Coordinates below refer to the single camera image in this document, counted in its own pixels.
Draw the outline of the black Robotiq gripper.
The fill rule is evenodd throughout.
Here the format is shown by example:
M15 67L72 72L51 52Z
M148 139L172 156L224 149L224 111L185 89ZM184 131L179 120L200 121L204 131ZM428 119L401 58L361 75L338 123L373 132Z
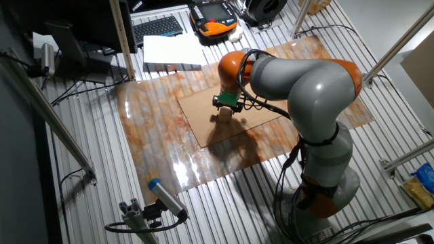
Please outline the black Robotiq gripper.
M240 113L243 109L243 103L237 102L236 105L223 104L218 100L218 96L213 96L212 106L216 107L218 112L220 112L221 108L227 107L233 111L233 115Z

